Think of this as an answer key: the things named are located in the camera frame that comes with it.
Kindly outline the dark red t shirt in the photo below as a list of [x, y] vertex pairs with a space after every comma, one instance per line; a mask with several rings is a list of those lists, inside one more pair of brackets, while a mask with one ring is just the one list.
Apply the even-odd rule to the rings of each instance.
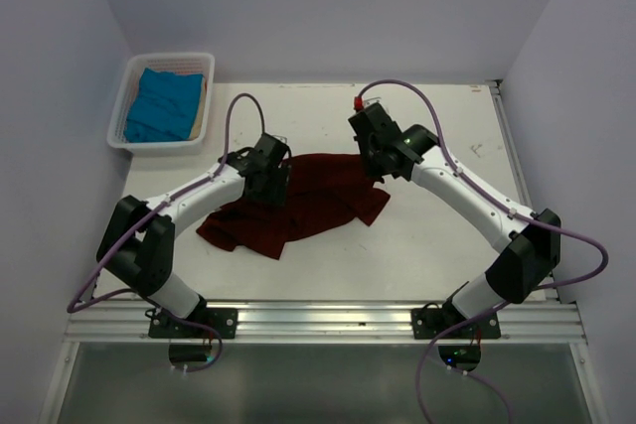
[[391, 198], [367, 177], [358, 155], [314, 153], [287, 162], [291, 171], [283, 206], [240, 199], [208, 215], [197, 235], [224, 251], [244, 246], [278, 260], [288, 242], [354, 219], [372, 225]]

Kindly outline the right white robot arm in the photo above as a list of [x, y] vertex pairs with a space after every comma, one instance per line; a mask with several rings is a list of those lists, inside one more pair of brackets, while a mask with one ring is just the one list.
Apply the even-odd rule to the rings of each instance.
[[460, 177], [462, 164], [443, 155], [433, 132], [418, 124], [400, 129], [377, 102], [361, 107], [349, 123], [368, 176], [391, 175], [428, 190], [471, 223], [498, 253], [488, 269], [442, 305], [442, 324], [448, 334], [465, 337], [477, 327], [478, 315], [503, 302], [523, 303], [558, 265], [560, 236], [514, 217], [518, 212], [559, 226], [555, 212], [546, 209], [536, 214], [477, 179], [480, 188], [510, 211], [493, 206]]

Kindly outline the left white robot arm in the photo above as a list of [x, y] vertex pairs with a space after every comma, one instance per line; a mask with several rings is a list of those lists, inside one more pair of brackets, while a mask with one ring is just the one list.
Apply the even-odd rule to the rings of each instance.
[[263, 133], [253, 147], [223, 156], [211, 170], [164, 195], [121, 199], [96, 258], [134, 293], [172, 315], [184, 337], [199, 335], [212, 319], [205, 299], [173, 270], [175, 241], [198, 220], [240, 199], [284, 204], [289, 146]]

